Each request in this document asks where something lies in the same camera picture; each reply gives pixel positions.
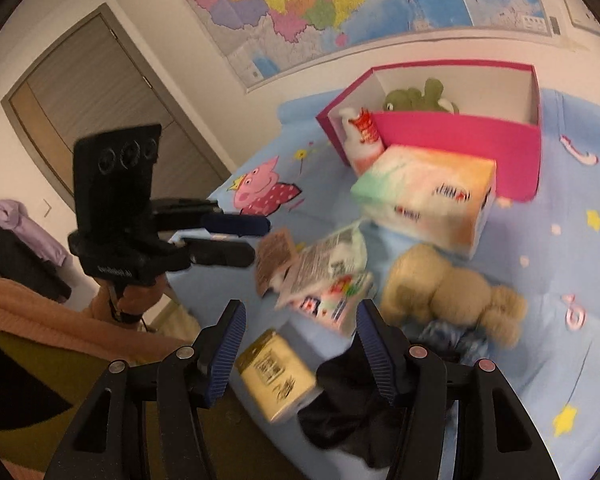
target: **camera lens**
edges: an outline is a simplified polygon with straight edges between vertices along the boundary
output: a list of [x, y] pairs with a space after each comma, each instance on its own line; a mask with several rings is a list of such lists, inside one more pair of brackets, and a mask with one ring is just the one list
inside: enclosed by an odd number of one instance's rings
[[106, 148], [102, 150], [98, 158], [98, 169], [100, 173], [106, 175], [107, 173], [111, 173], [113, 168], [116, 166], [116, 154], [113, 152], [111, 148]]
[[134, 167], [140, 159], [140, 146], [132, 140], [122, 146], [120, 163], [127, 169]]
[[149, 139], [144, 145], [144, 150], [142, 150], [144, 158], [146, 158], [147, 160], [154, 158], [157, 152], [158, 144], [155, 142], [155, 139]]

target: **peppa pig print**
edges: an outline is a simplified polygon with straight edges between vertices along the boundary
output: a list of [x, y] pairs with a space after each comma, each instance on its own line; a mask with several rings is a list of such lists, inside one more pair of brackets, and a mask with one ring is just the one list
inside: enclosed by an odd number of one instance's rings
[[241, 214], [269, 216], [302, 192], [295, 184], [280, 182], [280, 176], [273, 171], [277, 162], [278, 157], [263, 162], [229, 188], [235, 191], [234, 207]]

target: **yellow star print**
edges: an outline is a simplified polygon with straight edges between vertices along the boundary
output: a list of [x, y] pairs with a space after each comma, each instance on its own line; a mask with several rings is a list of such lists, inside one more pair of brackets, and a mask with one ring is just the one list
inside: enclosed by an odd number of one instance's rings
[[569, 433], [573, 429], [573, 421], [577, 414], [577, 408], [574, 408], [570, 404], [565, 404], [562, 411], [554, 418], [554, 436]]
[[587, 210], [587, 225], [595, 232], [600, 231], [600, 215], [595, 209]]

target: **door frame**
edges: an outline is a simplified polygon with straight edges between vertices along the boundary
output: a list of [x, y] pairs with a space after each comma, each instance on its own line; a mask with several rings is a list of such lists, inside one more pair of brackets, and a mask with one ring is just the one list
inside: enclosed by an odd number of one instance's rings
[[75, 23], [75, 25], [70, 27], [67, 31], [62, 33], [51, 45], [49, 45], [49, 47], [47, 47], [44, 52], [40, 54], [36, 60], [22, 73], [16, 83], [0, 101], [4, 113], [7, 115], [11, 126], [15, 130], [16, 135], [24, 146], [24, 149], [27, 151], [27, 154], [31, 157], [31, 160], [33, 160], [36, 167], [44, 175], [49, 184], [51, 184], [56, 193], [58, 193], [58, 195], [62, 197], [66, 204], [75, 212], [75, 203], [72, 193], [65, 187], [52, 167], [46, 162], [45, 157], [38, 151], [35, 143], [29, 137], [29, 134], [27, 133], [23, 124], [20, 123], [18, 115], [11, 105], [11, 98], [20, 88], [20, 86], [27, 80], [29, 75], [40, 65], [44, 59], [46, 59], [47, 56], [49, 56], [60, 44], [62, 44], [64, 40], [66, 40], [74, 32], [78, 31], [85, 23], [91, 21], [97, 16], [100, 16], [101, 19], [103, 19], [107, 27], [109, 27], [113, 37], [125, 51], [127, 57], [134, 64], [136, 70], [138, 70], [142, 78], [144, 78], [147, 86], [152, 89], [158, 100], [160, 100], [163, 106], [171, 114], [174, 121], [178, 123], [178, 125], [182, 128], [187, 137], [189, 137], [191, 142], [193, 142], [193, 145], [198, 149], [202, 156], [206, 158], [221, 180], [228, 179], [231, 175], [231, 172], [222, 163], [216, 152], [214, 152], [214, 150], [208, 145], [202, 134], [200, 134], [200, 131], [189, 119], [189, 116], [184, 112], [184, 110], [182, 110], [176, 99], [174, 99], [171, 93], [167, 90], [167, 87], [154, 72], [154, 69], [144, 58], [142, 53], [138, 50], [136, 44], [126, 33], [126, 30], [124, 27], [122, 27], [113, 11], [107, 4], [101, 4], [95, 10]]

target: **clothes hanging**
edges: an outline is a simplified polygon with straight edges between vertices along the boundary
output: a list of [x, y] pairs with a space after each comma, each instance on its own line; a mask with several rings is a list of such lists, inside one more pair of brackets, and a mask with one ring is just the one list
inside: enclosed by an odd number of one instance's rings
[[71, 296], [71, 287], [50, 262], [41, 261], [12, 231], [1, 227], [0, 278], [21, 283], [50, 300], [63, 302]]
[[0, 200], [0, 227], [15, 235], [41, 259], [61, 267], [67, 250], [27, 216], [24, 205], [16, 200]]

